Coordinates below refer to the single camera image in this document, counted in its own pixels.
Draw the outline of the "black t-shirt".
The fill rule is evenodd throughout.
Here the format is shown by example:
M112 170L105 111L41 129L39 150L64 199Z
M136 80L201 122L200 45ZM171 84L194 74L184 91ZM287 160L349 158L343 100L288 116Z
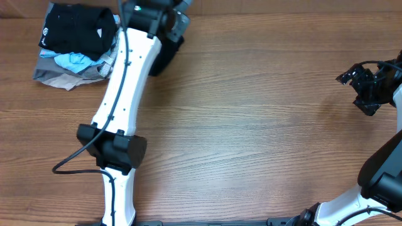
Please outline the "black t-shirt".
M169 39L165 39L161 42L161 50L158 56L155 58L151 69L149 71L149 76L157 77L173 60L173 57L176 55L177 51L184 43L184 37L180 37L177 42L171 41Z

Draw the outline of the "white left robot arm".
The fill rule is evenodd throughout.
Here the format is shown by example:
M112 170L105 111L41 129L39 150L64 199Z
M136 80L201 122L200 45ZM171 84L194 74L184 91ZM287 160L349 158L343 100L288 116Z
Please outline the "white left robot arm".
M105 209L99 225L134 225L134 176L147 141L136 132L138 107L148 76L156 75L182 44L189 21L183 1L128 1L121 5L119 48L105 96L77 138L102 175Z

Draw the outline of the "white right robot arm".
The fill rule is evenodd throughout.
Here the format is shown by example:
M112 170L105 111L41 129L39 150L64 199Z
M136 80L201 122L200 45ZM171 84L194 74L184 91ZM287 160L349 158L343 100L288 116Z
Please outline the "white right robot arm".
M399 220L401 211L401 57L376 61L376 72L354 64L336 79L356 91L354 101L365 115L373 116L384 104L397 110L396 134L362 166L357 185L337 198L306 209L296 225L355 225L383 214Z

